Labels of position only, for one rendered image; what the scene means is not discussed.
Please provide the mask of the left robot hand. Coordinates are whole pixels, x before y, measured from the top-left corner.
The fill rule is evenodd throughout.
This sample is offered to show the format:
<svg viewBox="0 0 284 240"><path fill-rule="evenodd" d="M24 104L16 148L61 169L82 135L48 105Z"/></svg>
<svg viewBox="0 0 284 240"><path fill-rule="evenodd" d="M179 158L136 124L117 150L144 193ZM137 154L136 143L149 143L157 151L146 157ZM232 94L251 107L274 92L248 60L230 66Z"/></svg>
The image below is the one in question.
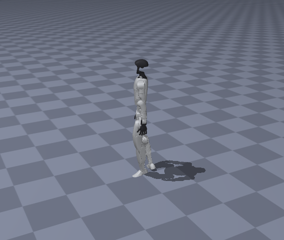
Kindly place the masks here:
<svg viewBox="0 0 284 240"><path fill-rule="evenodd" d="M147 134L147 127L146 127L146 125L147 125L147 120L146 120L146 124L142 124L142 120L141 120L141 126L139 128L139 130L140 130L140 134L139 135ZM137 133L138 133L138 131L137 131ZM146 131L146 133L145 133L145 131ZM141 134L141 132L142 132L142 134ZM144 132L144 134L143 134L143 132Z"/></svg>

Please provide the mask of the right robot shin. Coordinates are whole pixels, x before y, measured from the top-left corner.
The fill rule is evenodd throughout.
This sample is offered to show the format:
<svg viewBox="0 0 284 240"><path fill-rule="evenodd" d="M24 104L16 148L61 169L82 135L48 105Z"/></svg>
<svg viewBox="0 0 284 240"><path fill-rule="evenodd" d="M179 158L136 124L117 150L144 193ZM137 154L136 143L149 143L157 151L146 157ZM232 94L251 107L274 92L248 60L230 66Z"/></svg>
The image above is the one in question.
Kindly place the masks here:
<svg viewBox="0 0 284 240"><path fill-rule="evenodd" d="M150 143L149 143L149 138L148 136L147 137L147 140L148 140L148 143L144 144L145 147L146 147L146 156L147 156L147 159L148 159L148 162L149 162L149 165L151 165L152 162L152 158L151 158L151 146L150 146Z"/></svg>

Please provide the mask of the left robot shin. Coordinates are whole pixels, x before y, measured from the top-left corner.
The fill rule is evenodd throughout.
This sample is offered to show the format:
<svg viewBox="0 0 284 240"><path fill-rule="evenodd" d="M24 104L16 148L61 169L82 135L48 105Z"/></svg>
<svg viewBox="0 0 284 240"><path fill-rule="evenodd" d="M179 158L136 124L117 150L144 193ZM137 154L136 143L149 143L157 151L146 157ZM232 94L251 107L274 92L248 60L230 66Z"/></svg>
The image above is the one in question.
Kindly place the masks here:
<svg viewBox="0 0 284 240"><path fill-rule="evenodd" d="M139 168L141 172L145 171L145 160L146 160L146 147L143 145L141 146L140 151L136 149L136 156L137 156L137 161L139 164Z"/></svg>

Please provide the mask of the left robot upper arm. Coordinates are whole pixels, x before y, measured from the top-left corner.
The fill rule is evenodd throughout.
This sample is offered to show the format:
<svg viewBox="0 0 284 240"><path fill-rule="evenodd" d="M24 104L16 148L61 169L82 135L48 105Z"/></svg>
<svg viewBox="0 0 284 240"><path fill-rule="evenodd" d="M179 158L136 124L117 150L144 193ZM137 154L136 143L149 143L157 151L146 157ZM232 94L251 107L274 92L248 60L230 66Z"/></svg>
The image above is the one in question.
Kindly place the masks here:
<svg viewBox="0 0 284 240"><path fill-rule="evenodd" d="M139 94L139 98L140 100L137 102L137 105L140 107L140 103L141 102L145 102L145 83L144 81L138 81L137 83L137 89L138 89L138 94Z"/></svg>

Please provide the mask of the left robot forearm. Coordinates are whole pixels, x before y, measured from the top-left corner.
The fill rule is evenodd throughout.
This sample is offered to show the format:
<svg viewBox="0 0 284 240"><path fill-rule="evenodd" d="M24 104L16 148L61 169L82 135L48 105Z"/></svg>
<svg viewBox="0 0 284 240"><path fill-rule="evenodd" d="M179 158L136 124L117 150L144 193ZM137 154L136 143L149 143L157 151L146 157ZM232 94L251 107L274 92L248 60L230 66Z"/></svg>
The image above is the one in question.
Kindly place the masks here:
<svg viewBox="0 0 284 240"><path fill-rule="evenodd" d="M140 107L141 107L140 108L140 114L141 114L142 124L146 124L147 115L146 115L146 104L145 104L145 102L141 102Z"/></svg>

